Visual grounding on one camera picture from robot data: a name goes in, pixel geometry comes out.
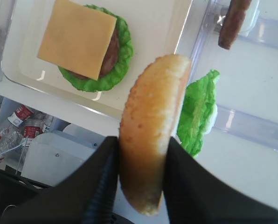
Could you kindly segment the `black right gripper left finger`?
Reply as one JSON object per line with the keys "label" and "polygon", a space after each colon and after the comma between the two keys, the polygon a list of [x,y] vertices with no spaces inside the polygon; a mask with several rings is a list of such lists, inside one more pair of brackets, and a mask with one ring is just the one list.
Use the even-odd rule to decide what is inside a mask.
{"label": "black right gripper left finger", "polygon": [[108,224],[118,184],[118,139],[106,137],[73,174],[9,210],[0,224]]}

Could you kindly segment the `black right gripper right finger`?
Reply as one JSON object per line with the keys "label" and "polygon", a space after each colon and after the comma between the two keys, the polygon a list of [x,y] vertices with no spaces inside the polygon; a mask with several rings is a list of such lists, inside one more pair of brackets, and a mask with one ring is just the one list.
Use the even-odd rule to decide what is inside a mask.
{"label": "black right gripper right finger", "polygon": [[278,210],[220,181],[170,138],[163,192],[171,224],[278,224]]}

